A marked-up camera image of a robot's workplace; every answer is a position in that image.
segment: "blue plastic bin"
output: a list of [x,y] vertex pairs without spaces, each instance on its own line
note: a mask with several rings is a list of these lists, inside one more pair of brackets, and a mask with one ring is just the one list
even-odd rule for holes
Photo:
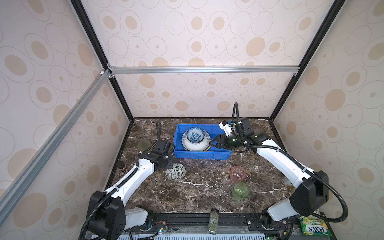
[[219,134],[225,134],[224,130],[220,129],[217,124],[186,124],[179,123],[176,127],[173,143],[175,144],[175,156],[177,158],[192,158],[192,159],[228,159],[231,155],[231,150],[219,149],[216,147],[210,147],[206,152],[187,151],[184,149],[181,143],[181,137],[191,127],[200,127],[209,133],[211,139]]

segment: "marble countertop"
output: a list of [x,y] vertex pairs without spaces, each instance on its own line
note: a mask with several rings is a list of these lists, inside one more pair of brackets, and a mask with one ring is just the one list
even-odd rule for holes
[[[218,124],[223,119],[136,119],[129,134],[121,160],[126,169],[117,169],[117,182],[134,165],[138,153],[137,144],[142,139],[154,142],[155,124],[162,122],[161,139],[173,141],[178,123]],[[276,141],[271,126],[265,119],[250,119],[254,131],[263,131]],[[149,176],[133,193],[126,209],[143,206],[156,213],[199,213],[217,208],[220,212],[251,212],[249,204],[261,212],[269,205],[279,202],[293,193],[282,184],[284,175],[271,163],[253,152],[232,152],[227,160],[178,159],[185,166],[184,180],[172,182],[166,178],[166,171],[160,170]],[[250,186],[250,195],[243,201],[232,197],[234,184],[230,181],[233,166],[242,166],[247,171],[244,182]]]

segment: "spice bottle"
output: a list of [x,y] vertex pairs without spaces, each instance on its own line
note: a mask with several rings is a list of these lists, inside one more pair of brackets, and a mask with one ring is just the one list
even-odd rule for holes
[[211,214],[209,215],[209,222],[208,222],[208,232],[210,234],[216,235],[217,225],[218,225],[218,210],[211,209]]

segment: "white vented grate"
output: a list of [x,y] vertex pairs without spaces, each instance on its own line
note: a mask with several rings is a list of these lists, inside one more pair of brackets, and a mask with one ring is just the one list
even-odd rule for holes
[[[133,240],[150,235],[135,235]],[[130,240],[129,235],[121,235],[118,240]],[[263,233],[234,233],[234,234],[172,234],[170,236],[156,236],[154,240],[266,240]]]

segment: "white plastic clip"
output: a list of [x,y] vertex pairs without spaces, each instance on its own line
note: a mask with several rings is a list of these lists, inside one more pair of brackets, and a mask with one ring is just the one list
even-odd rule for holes
[[310,171],[309,169],[308,169],[308,167],[305,167],[304,169],[302,169],[301,171],[302,172],[305,172],[305,170],[308,170],[308,171]]

